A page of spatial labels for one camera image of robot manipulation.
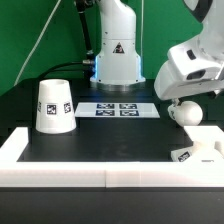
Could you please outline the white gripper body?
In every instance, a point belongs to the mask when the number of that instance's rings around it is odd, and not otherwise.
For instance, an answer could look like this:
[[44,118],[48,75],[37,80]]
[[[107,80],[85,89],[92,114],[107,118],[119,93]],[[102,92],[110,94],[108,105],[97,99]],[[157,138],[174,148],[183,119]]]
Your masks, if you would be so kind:
[[189,73],[223,63],[201,52],[196,43],[182,43],[168,51],[168,60],[161,66],[154,88],[161,100],[182,98],[224,88],[224,80],[187,81]]

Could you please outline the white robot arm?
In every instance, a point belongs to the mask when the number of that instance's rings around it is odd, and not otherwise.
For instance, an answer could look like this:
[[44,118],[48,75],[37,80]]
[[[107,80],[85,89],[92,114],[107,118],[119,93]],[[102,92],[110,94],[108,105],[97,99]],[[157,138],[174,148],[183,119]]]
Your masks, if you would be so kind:
[[[224,0],[183,0],[203,24],[200,34],[169,49],[154,82],[162,100],[224,90]],[[94,87],[123,91],[142,84],[135,48],[136,14],[120,0],[96,0],[101,16],[101,51],[95,59]]]

